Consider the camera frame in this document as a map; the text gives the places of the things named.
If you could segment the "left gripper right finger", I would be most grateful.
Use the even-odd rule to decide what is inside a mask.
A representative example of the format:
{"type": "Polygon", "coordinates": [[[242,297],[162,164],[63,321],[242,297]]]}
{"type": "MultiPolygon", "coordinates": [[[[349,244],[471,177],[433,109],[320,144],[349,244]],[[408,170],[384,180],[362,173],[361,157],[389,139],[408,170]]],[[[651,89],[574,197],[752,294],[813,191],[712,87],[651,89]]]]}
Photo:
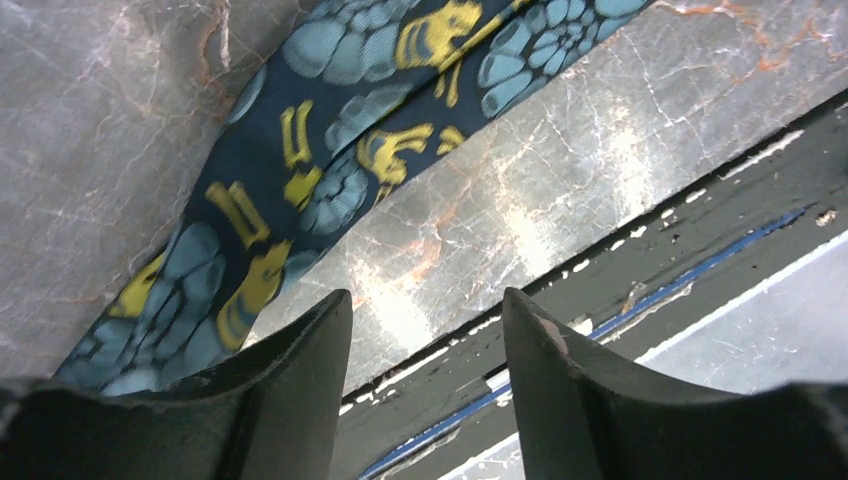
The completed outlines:
{"type": "Polygon", "coordinates": [[[527,478],[755,478],[740,396],[630,361],[515,288],[502,320],[527,478]]]}

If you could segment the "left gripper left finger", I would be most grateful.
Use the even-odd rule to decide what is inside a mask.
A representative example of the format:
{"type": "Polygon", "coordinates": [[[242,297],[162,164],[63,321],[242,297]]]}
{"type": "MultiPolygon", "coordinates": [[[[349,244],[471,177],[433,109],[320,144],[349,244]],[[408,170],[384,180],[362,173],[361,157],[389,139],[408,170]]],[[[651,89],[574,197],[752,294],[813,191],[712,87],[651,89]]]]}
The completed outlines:
{"type": "Polygon", "coordinates": [[[102,479],[326,475],[352,338],[339,289],[282,330],[164,391],[136,394],[102,479]]]}

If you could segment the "blue yellow patterned tie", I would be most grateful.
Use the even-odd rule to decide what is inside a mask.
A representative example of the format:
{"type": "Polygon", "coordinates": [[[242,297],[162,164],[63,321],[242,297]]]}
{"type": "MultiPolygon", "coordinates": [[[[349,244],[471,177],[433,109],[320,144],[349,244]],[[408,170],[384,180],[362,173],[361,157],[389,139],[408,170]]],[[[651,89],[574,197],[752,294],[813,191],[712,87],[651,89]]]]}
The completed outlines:
{"type": "Polygon", "coordinates": [[[365,213],[645,7],[318,3],[246,84],[175,231],[58,379],[109,396],[160,391],[236,354],[365,213]]]}

